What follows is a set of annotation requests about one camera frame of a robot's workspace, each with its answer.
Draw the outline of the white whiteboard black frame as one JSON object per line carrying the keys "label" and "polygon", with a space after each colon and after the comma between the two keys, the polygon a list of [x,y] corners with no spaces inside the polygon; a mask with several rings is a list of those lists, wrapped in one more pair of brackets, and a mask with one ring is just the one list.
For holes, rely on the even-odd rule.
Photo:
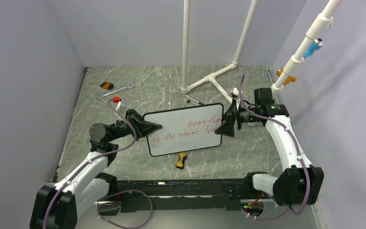
{"label": "white whiteboard black frame", "polygon": [[144,120],[162,128],[148,135],[153,157],[217,147],[222,136],[215,130],[222,124],[224,106],[213,103],[144,114]]}

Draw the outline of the yellow black round eraser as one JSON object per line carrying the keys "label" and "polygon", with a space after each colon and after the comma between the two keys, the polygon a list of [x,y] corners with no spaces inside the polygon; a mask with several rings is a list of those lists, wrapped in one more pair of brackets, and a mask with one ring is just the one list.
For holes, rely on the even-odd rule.
{"label": "yellow black round eraser", "polygon": [[175,167],[178,169],[184,169],[186,159],[187,159],[187,154],[185,152],[179,153],[178,160],[175,164]]}

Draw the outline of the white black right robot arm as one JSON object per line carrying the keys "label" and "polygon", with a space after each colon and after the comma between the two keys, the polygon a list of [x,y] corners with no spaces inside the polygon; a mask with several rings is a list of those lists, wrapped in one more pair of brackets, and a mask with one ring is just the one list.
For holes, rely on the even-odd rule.
{"label": "white black right robot arm", "polygon": [[234,137],[244,123],[261,123],[273,139],[282,163],[282,173],[250,172],[245,177],[244,193],[255,198],[260,193],[273,197],[279,206],[306,206],[316,203],[324,172],[315,167],[303,152],[286,107],[275,103],[270,88],[254,91],[254,104],[243,99],[240,89],[232,92],[232,102],[215,133]]}

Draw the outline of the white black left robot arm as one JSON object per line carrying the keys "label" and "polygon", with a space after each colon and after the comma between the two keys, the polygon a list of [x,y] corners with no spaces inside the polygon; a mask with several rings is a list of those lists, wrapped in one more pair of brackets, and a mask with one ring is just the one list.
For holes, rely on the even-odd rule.
{"label": "white black left robot arm", "polygon": [[93,124],[89,130],[91,149],[84,160],[61,181],[39,189],[30,228],[73,229],[94,202],[114,199],[117,178],[103,172],[121,150],[113,141],[128,135],[137,141],[161,128],[161,124],[145,121],[134,109],[127,110],[114,124]]}

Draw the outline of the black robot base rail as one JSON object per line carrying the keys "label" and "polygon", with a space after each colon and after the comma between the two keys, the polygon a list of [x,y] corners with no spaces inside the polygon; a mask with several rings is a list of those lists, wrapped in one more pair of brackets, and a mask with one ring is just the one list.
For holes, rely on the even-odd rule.
{"label": "black robot base rail", "polygon": [[99,199],[105,207],[119,207],[122,213],[141,210],[214,209],[241,210],[267,199],[250,188],[245,178],[188,180],[118,180]]}

